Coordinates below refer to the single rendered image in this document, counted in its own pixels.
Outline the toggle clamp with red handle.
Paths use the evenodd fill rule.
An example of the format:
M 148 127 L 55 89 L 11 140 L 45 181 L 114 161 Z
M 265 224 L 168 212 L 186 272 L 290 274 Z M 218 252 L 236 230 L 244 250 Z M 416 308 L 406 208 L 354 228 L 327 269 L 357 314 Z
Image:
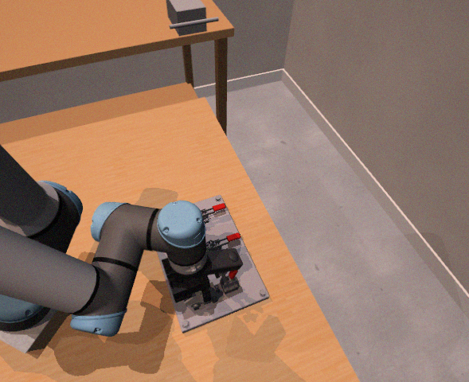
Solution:
M 215 205 L 215 206 L 213 206 L 213 207 L 210 208 L 210 209 L 201 209 L 202 216 L 203 216 L 203 221 L 204 221 L 205 223 L 208 223 L 208 222 L 209 222 L 209 219 L 208 219 L 208 215 L 209 215 L 209 214 L 213 214 L 213 213 L 215 213 L 216 211 L 219 211 L 219 210 L 222 210 L 222 209 L 225 209 L 225 208 L 226 208 L 225 204 L 222 203 L 222 204 L 219 204 L 219 205 Z M 213 209 L 213 212 L 208 212 L 208 213 L 207 213 L 207 211 L 212 210 L 212 209 Z

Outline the red-handled toggle clamp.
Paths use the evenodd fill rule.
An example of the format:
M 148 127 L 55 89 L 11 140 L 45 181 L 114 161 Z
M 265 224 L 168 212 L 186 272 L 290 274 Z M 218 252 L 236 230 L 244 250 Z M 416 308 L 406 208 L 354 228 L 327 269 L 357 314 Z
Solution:
M 221 239 L 221 240 L 219 240 L 219 239 L 209 240 L 209 241 L 206 242 L 206 250 L 207 251 L 221 250 L 222 245 L 229 244 L 229 242 L 234 241 L 234 240 L 238 240 L 238 239 L 240 239 L 240 233 L 239 232 L 235 233 L 235 234 L 232 234 L 230 236 L 226 236 L 226 238 Z M 222 240 L 228 240 L 228 242 L 225 242 L 223 244 L 219 244 Z M 210 242 L 212 242 L 211 245 L 213 245 L 213 246 L 210 245 Z

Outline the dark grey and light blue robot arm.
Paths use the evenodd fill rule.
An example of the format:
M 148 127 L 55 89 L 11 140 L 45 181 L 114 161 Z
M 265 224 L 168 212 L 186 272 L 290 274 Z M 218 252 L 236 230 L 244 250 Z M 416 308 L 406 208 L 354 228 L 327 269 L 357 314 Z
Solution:
M 0 330 L 28 329 L 51 308 L 72 314 L 73 329 L 115 336 L 144 250 L 168 252 L 183 275 L 205 263 L 197 277 L 243 265 L 235 248 L 206 250 L 201 210 L 189 201 L 162 209 L 102 203 L 91 225 L 99 245 L 86 263 L 66 254 L 82 212 L 73 191 L 35 181 L 0 145 Z

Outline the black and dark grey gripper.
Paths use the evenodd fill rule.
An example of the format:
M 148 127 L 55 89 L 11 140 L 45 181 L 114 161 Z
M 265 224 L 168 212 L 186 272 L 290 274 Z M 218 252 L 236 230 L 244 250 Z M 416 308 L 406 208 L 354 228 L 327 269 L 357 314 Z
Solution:
M 193 305 L 199 302 L 202 302 L 203 305 L 205 305 L 209 301 L 211 301 L 211 294 L 209 289 L 210 283 L 208 275 L 197 277 L 197 275 L 201 274 L 205 269 L 206 263 L 200 271 L 191 275 L 183 275 L 174 271 L 172 267 L 170 267 L 168 258 L 162 259 L 162 264 L 164 266 L 166 277 L 168 278 L 170 289 L 174 296 L 175 303 L 185 300 L 187 298 L 189 299 L 184 302 L 186 306 Z M 192 278 L 192 276 L 195 277 Z

